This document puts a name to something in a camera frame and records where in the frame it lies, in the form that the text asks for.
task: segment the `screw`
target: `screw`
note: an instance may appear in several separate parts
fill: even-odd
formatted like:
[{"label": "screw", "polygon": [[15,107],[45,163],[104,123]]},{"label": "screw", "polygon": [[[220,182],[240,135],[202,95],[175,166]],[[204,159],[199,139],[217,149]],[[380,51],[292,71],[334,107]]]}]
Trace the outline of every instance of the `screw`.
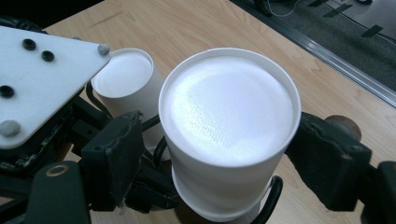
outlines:
[{"label": "screw", "polygon": [[46,61],[46,62],[52,62],[53,59],[55,58],[55,55],[53,55],[53,53],[49,50],[44,50],[41,53],[41,58],[43,58],[44,61]]},{"label": "screw", "polygon": [[22,45],[25,49],[34,50],[35,49],[35,41],[32,39],[24,39],[22,41]]},{"label": "screw", "polygon": [[0,87],[0,95],[4,98],[11,98],[14,95],[14,90],[9,86]]},{"label": "screw", "polygon": [[110,52],[110,46],[107,44],[100,44],[98,46],[98,52],[100,55],[107,55]]},{"label": "screw", "polygon": [[0,123],[0,134],[12,137],[21,132],[21,125],[15,120],[6,120]]}]

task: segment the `wire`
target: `wire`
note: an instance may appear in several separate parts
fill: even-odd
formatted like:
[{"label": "wire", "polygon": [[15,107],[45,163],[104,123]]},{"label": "wire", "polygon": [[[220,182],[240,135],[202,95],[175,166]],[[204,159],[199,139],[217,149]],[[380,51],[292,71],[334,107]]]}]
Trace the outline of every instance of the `wire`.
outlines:
[{"label": "wire", "polygon": [[294,4],[293,9],[292,9],[290,12],[286,13],[286,14],[276,14],[276,13],[271,9],[270,1],[271,1],[271,0],[267,0],[268,9],[270,9],[271,14],[273,14],[273,15],[276,16],[276,17],[287,17],[287,16],[291,15],[291,13],[294,12],[294,10],[297,8],[297,4],[298,4],[301,0],[297,0],[297,2]]},{"label": "wire", "polygon": [[98,107],[102,112],[104,112],[109,118],[113,118],[110,114],[110,112],[107,110],[106,106],[103,105],[98,99],[96,99],[96,97],[93,95],[93,87],[92,87],[92,83],[89,81],[87,83],[85,92],[87,93],[88,99],[94,104],[96,105],[96,107]]}]

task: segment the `floor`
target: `floor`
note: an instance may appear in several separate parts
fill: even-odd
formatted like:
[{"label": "floor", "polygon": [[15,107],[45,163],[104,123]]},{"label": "floor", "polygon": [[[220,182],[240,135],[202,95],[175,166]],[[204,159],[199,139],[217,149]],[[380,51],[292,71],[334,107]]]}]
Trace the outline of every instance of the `floor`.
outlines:
[{"label": "floor", "polygon": [[269,6],[265,1],[271,17],[253,0],[232,1],[396,107],[394,0],[371,5],[357,0],[271,0]]}]

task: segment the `white foam cup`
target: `white foam cup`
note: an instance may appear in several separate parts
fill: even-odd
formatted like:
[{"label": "white foam cup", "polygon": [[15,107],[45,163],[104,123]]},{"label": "white foam cup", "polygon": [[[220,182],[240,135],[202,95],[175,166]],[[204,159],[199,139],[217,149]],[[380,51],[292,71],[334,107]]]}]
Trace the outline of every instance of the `white foam cup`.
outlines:
[{"label": "white foam cup", "polygon": [[[92,79],[92,87],[114,118],[140,110],[144,122],[158,115],[163,82],[145,51],[119,49],[111,52],[110,62]],[[143,132],[146,148],[153,151],[163,136],[161,123]]]},{"label": "white foam cup", "polygon": [[244,49],[210,49],[168,76],[159,114],[183,201],[211,221],[259,203],[294,136],[300,98],[290,76]]}]

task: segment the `black cable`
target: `black cable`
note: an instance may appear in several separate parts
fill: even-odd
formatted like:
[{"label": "black cable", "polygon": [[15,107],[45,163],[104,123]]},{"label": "black cable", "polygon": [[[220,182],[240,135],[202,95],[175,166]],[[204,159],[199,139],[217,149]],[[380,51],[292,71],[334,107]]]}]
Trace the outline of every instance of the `black cable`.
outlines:
[{"label": "black cable", "polygon": [[167,147],[165,137],[163,137],[160,143],[155,147],[154,154],[152,160],[156,167],[160,167],[161,165],[161,158],[163,157],[163,152]]},{"label": "black cable", "polygon": [[96,97],[93,95],[93,87],[92,83],[89,81],[87,83],[87,87],[85,89],[85,92],[87,93],[88,99],[98,107],[102,112],[104,112],[109,118],[113,119],[113,116],[111,116],[110,112],[107,110],[107,108],[100,102]]},{"label": "black cable", "polygon": [[267,201],[260,213],[254,218],[250,224],[263,224],[268,221],[276,207],[277,200],[283,189],[283,180],[278,175],[274,175],[271,179],[271,191],[268,195]]},{"label": "black cable", "polygon": [[153,118],[146,120],[145,122],[142,123],[142,132],[154,127],[156,124],[158,124],[160,122],[161,121],[160,121],[159,115],[156,115]]}]

